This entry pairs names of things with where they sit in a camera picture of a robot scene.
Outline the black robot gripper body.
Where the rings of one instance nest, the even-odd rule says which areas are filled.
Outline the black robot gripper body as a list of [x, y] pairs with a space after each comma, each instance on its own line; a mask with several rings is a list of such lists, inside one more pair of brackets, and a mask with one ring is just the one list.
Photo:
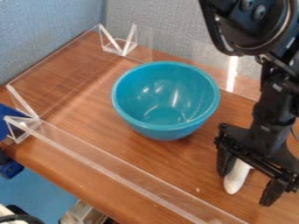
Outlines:
[[286, 143], [291, 129], [291, 122], [253, 122], [247, 129], [222, 123], [215, 138], [217, 148], [222, 146], [229, 149], [238, 159], [263, 172], [271, 180], [282, 179], [289, 183], [286, 192], [299, 190], [299, 159]]

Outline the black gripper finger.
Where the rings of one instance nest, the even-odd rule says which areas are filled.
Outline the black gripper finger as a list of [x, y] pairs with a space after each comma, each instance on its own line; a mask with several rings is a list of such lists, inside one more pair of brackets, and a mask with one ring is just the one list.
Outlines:
[[226, 177], [230, 172], [233, 171], [233, 168], [235, 166], [237, 163], [237, 156], [235, 154], [226, 149], [225, 147], [219, 147], [218, 148], [218, 164], [217, 164], [217, 170], [218, 170], [218, 174], [222, 177]]
[[266, 185], [259, 205], [262, 207], [271, 207], [286, 192], [287, 187], [289, 183], [286, 181], [282, 179], [273, 179]]

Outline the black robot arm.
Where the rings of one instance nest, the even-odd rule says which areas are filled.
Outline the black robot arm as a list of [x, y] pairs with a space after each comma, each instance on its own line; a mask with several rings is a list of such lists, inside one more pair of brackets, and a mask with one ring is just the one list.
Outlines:
[[222, 123], [218, 173], [229, 186], [254, 168], [270, 178], [259, 204], [299, 191], [299, 158], [287, 148], [299, 118], [299, 0], [199, 0], [210, 38], [229, 56], [262, 65], [261, 98], [245, 129]]

